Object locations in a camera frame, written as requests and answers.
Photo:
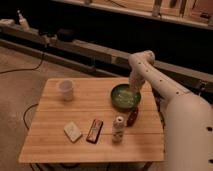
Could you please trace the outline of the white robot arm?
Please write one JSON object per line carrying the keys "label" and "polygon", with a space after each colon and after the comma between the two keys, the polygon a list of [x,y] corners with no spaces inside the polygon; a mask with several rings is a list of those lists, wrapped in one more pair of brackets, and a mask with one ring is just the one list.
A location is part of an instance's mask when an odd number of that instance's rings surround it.
{"label": "white robot arm", "polygon": [[213,171],[213,107],[154,68],[150,51],[128,57],[129,84],[138,92],[148,81],[166,100],[164,171]]}

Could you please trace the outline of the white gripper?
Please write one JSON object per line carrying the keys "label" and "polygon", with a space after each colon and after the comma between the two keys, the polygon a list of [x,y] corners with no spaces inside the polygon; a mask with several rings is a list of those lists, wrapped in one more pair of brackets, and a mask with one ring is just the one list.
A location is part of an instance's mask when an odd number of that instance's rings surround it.
{"label": "white gripper", "polygon": [[145,83],[144,77],[138,74],[135,70],[132,70],[129,76],[130,89],[133,92],[139,92],[144,83]]}

